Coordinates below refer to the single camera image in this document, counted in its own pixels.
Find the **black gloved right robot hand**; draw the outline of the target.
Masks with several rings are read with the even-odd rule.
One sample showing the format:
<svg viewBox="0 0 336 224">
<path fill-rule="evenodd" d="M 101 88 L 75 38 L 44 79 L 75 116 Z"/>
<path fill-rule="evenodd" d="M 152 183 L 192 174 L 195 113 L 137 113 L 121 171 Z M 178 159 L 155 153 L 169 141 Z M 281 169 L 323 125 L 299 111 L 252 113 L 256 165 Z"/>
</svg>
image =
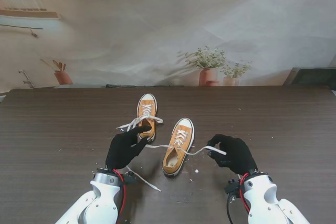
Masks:
<svg viewBox="0 0 336 224">
<path fill-rule="evenodd" d="M 207 146 L 215 147 L 219 144 L 219 149 L 226 152 L 222 155 L 216 151 L 209 151 L 212 158 L 219 167 L 229 168 L 232 172 L 239 175 L 253 173 L 258 170 L 255 160 L 247 144 L 240 138 L 216 134 L 208 141 Z"/>
</svg>

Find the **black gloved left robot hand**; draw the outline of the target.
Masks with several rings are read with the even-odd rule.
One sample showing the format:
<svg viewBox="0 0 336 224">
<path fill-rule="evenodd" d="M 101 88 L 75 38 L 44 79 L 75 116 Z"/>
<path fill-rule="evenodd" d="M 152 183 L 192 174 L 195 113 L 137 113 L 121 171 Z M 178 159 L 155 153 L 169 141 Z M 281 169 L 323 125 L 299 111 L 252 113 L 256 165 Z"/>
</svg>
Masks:
<svg viewBox="0 0 336 224">
<path fill-rule="evenodd" d="M 148 144 L 149 137 L 138 142 L 138 134 L 147 132 L 150 126 L 137 126 L 128 132 L 117 134 L 111 141 L 106 167 L 108 171 L 125 168 Z"/>
</svg>

